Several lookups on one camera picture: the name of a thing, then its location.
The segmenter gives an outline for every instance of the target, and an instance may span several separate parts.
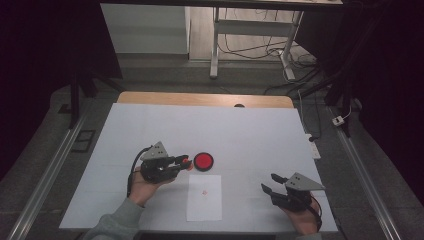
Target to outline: red round object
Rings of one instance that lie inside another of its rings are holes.
[[[206,172],[213,166],[213,157],[209,153],[201,152],[194,157],[193,162],[197,170]]]

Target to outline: gray floor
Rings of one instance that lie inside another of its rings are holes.
[[[146,59],[142,56],[121,57],[119,60],[124,79],[116,81],[131,91],[262,95],[268,86],[285,83],[282,77],[283,69],[278,62],[222,61],[219,65],[218,79],[211,81],[207,62],[162,57]],[[308,69],[296,69],[295,74],[299,78],[307,71]],[[320,81],[321,78],[322,76],[317,76],[314,81]],[[74,150],[88,147],[88,151],[69,153],[27,239],[82,237],[80,232],[60,230],[58,226],[90,158],[109,109],[119,94],[100,81],[96,80],[96,85],[99,89],[97,97],[82,99],[83,103],[88,101],[93,103],[81,130],[95,131],[94,142],[90,146],[77,143],[73,145]],[[292,87],[270,90],[268,95],[286,95]],[[322,127],[321,137],[316,140],[322,158],[316,161],[316,166],[323,184],[327,187],[326,193],[333,215],[340,223],[347,239],[386,239],[341,144],[337,129],[330,122],[328,108],[322,104],[322,96],[325,93],[324,89],[316,95],[303,99],[302,108],[308,131],[317,135],[318,124]],[[51,107],[42,125],[15,166],[0,182],[0,239],[6,239],[9,235],[67,131],[69,114],[59,113],[59,109],[63,104],[69,104],[69,98],[68,87],[52,95]],[[300,102],[295,102],[295,105],[300,109]],[[423,206],[390,159],[362,128],[358,114],[359,109],[354,106],[350,116],[351,139],[393,217],[402,239],[423,239]],[[324,234],[324,239],[345,239],[345,237],[338,232]]]

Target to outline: white paper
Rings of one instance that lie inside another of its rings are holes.
[[[222,220],[220,175],[190,175],[187,221]]]

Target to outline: white plug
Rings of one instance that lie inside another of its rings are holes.
[[[343,120],[342,116],[338,116],[338,117],[336,117],[336,118],[333,118],[333,124],[334,124],[335,126],[340,126],[340,125],[342,125],[343,123],[344,123],[344,120]]]

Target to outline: sweatshirt sleeve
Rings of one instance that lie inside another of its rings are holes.
[[[105,214],[99,223],[85,234],[84,239],[133,239],[143,208],[126,198],[113,214]]]
[[[296,240],[321,240],[321,233],[297,237]]]

